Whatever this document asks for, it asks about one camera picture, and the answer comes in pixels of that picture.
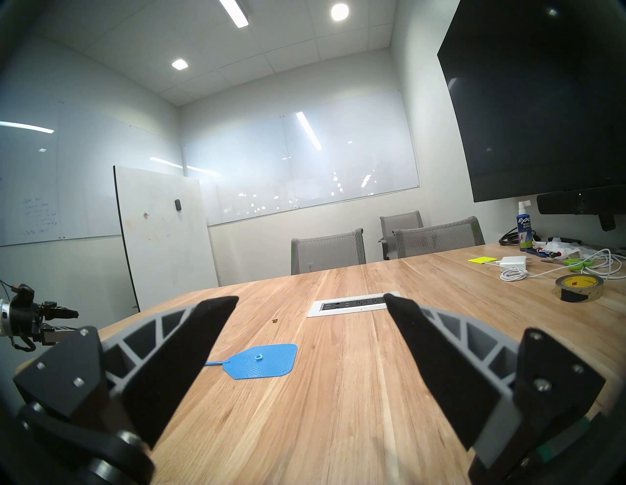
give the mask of whiteboard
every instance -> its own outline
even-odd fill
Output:
[[[218,286],[197,180],[115,166],[115,185],[138,310]]]
[[[280,116],[185,143],[183,150],[187,175],[200,180],[207,225],[277,212],[276,195],[278,202],[295,199]]]
[[[54,130],[0,126],[0,245],[119,235],[113,165],[183,175],[177,141],[82,106],[1,88],[0,121]]]
[[[215,225],[419,186],[400,92],[302,109],[185,143]]]
[[[0,91],[0,121],[54,133],[0,126],[0,245],[61,237],[57,145],[61,103]]]

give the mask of yellow sticky note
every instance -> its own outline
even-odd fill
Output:
[[[497,258],[490,258],[487,256],[482,256],[481,258],[474,258],[474,259],[468,259],[468,261],[470,263],[478,263],[478,264],[483,264],[489,261],[497,261]]]

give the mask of white wall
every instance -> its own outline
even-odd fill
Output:
[[[29,38],[16,51],[0,77],[0,89],[12,87],[80,104],[165,138],[178,136],[173,105],[44,39]],[[36,302],[55,300],[77,310],[78,321],[69,325],[100,328],[136,312],[121,236],[0,247],[0,278],[26,283],[34,289]],[[28,354],[14,350],[8,339],[0,339],[0,391],[14,410],[21,401],[11,381],[15,368],[41,352],[39,345]]]
[[[399,89],[388,49],[303,66],[219,92],[180,112],[183,143],[259,118],[345,98]],[[290,274],[290,244],[364,229],[368,262],[382,260],[381,215],[422,209],[420,188],[232,222],[209,228],[220,285]]]
[[[454,108],[437,52],[459,0],[398,0],[391,51],[398,67],[404,108],[418,163],[422,199],[433,225],[474,214],[485,240],[496,242],[516,226],[516,200],[473,201],[470,176]],[[626,217],[603,232],[592,215],[540,215],[530,197],[532,227],[541,236],[582,239],[587,244],[626,243]]]

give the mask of office chair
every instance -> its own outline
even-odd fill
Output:
[[[450,224],[394,231],[398,257],[418,256],[485,244],[475,216]]]
[[[382,258],[385,260],[398,259],[398,249],[396,248],[396,237],[393,231],[397,229],[417,229],[424,227],[419,210],[407,212],[406,214],[381,216],[382,238],[378,241],[382,243]]]
[[[332,236],[291,240],[291,274],[365,264],[363,229]]]

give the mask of conference table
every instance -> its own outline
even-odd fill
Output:
[[[563,272],[503,282],[468,262],[519,255],[489,244],[202,290],[100,330],[105,339],[155,312],[237,295],[209,360],[255,345],[297,344],[282,377],[232,379],[205,367],[151,452],[153,483],[460,484],[466,451],[422,381],[387,310],[307,318],[316,300],[397,290],[419,304],[480,319],[521,340],[537,327],[607,380],[590,416],[608,412],[626,374],[626,280],[605,282],[594,302],[551,290]],[[529,271],[552,269],[539,258]]]

